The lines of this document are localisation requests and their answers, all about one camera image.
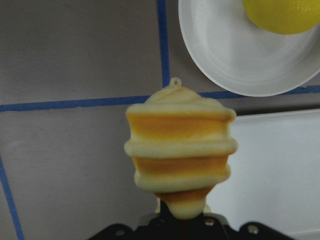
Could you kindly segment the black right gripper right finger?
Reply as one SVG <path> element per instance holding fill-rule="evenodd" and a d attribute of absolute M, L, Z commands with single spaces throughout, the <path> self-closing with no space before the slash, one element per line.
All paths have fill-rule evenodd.
<path fill-rule="evenodd" d="M 294 238 L 256 221 L 246 222 L 238 230 L 226 225 L 226 232 L 230 240 L 294 240 Z"/>

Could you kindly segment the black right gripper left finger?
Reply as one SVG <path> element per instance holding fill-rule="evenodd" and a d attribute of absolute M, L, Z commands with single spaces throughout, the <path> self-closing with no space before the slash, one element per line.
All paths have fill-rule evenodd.
<path fill-rule="evenodd" d="M 130 240 L 133 235 L 132 228 L 125 224 L 116 223 L 104 228 L 88 240 Z"/>

